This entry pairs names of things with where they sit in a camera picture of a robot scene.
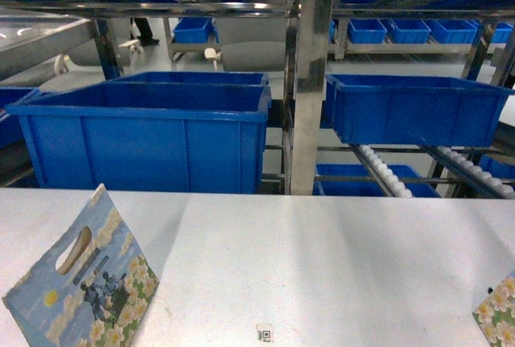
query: shelf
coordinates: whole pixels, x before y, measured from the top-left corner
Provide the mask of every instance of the shelf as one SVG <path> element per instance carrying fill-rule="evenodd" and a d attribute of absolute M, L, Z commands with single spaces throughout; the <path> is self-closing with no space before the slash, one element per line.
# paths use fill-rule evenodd
<path fill-rule="evenodd" d="M 504 43 L 492 43 L 488 48 L 488 53 L 493 54 L 496 48 L 503 48 Z M 466 55 L 470 52 L 472 45 L 469 43 L 378 43 L 378 44 L 359 44 L 348 43 L 345 53 L 349 54 L 410 54 L 410 55 Z M 338 45 L 333 43 L 329 45 L 329 53 L 334 54 L 338 49 Z"/>
<path fill-rule="evenodd" d="M 81 45 L 96 35 L 87 19 L 0 19 L 0 81 Z"/>

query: metal shelving rack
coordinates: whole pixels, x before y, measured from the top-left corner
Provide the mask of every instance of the metal shelving rack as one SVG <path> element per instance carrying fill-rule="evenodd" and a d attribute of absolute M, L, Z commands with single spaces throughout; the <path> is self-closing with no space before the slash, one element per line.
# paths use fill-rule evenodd
<path fill-rule="evenodd" d="M 463 71 L 464 78 L 476 80 L 490 48 L 496 22 L 515 19 L 515 6 L 510 0 L 505 0 L 505 5 L 486 5 L 484 2 L 472 2 L 467 5 L 457 3 L 454 6 L 443 7 L 430 5 L 440 1 L 442 0 L 380 0 L 371 5 L 346 5 L 339 0 L 259 0 L 247 3 L 221 0 L 1 0 L 0 6 L 74 14 L 93 19 L 96 23 L 97 46 L 106 78 L 120 75 L 109 18 L 136 16 L 285 18 L 287 23 L 286 75 L 284 97 L 279 106 L 282 111 L 279 118 L 283 128 L 283 144 L 281 147 L 275 147 L 283 152 L 283 173 L 275 178 L 283 181 L 286 194 L 311 195 L 315 180 L 316 156 L 321 149 L 318 147 L 318 135 L 331 18 L 340 21 L 339 45 L 345 44 L 344 37 L 350 18 L 480 19 L 482 23 L 468 53 L 468 62 Z M 338 51 L 335 52 L 336 58 L 339 58 Z M 515 32 L 512 33 L 506 45 L 492 83 L 513 87 L 514 65 Z M 291 106 L 294 99 L 295 112 L 293 113 Z M 512 134 L 506 126 L 501 126 L 500 130 L 502 140 L 497 139 L 496 144 L 515 147 L 513 143 L 515 134 Z M 470 158 L 477 161 L 478 155 L 485 151 L 470 152 Z M 438 159 L 438 155 L 434 152 L 433 156 Z M 443 166 L 452 167 L 452 163 L 447 160 L 437 160 L 432 175 L 425 181 L 433 184 L 453 183 L 453 180 L 439 182 L 435 178 L 441 175 Z M 460 182 L 468 181 L 466 174 L 462 174 L 460 169 L 454 168 L 454 171 Z M 486 193 L 494 194 L 487 184 L 481 184 L 481 187 L 486 188 Z"/>

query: floral pattern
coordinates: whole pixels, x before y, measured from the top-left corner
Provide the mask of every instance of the floral pattern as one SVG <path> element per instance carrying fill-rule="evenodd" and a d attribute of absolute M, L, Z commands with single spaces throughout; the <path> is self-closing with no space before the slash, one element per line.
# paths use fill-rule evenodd
<path fill-rule="evenodd" d="M 155 294 L 158 279 L 144 258 L 135 257 L 130 261 L 129 274 L 124 279 L 124 285 L 129 298 L 117 321 L 111 324 L 96 320 L 91 326 L 89 339 L 81 338 L 76 343 L 77 346 L 127 347 L 130 345 Z"/>
<path fill-rule="evenodd" d="M 473 312 L 492 347 L 515 347 L 515 278 L 508 277 Z"/>

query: metal shelf frame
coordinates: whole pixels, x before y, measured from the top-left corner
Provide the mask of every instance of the metal shelf frame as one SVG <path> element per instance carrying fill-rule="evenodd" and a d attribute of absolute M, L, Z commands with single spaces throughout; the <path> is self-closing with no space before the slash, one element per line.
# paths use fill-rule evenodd
<path fill-rule="evenodd" d="M 489 50 L 496 23 L 515 19 L 515 0 L 479 2 L 476 5 L 438 6 L 445 0 L 380 0 L 374 4 L 348 5 L 340 0 L 254 0 L 255 2 L 221 2 L 220 0 L 0 0 L 0 5 L 13 9 L 36 10 L 56 14 L 74 14 L 94 19 L 90 24 L 97 41 L 102 68 L 106 78 L 120 76 L 116 43 L 109 24 L 112 17 L 153 16 L 169 17 L 244 17 L 285 18 L 286 66 L 284 96 L 282 99 L 282 174 L 277 180 L 284 182 L 286 194 L 311 195 L 315 180 L 318 136 L 323 105 L 324 74 L 328 52 L 343 58 L 346 52 L 373 52 L 367 47 L 349 44 L 346 35 L 351 18 L 411 18 L 411 19 L 479 19 L 482 21 L 473 45 L 446 46 L 437 50 L 433 44 L 398 46 L 386 44 L 385 51 L 398 53 L 444 52 L 467 53 L 468 62 L 463 77 L 477 78 L 479 69 Z M 338 43 L 328 45 L 329 23 L 340 20 Z M 171 32 L 167 31 L 167 44 L 171 45 Z M 513 87 L 515 84 L 515 32 L 498 64 L 492 83 Z M 290 104 L 295 99 L 295 112 Z"/>

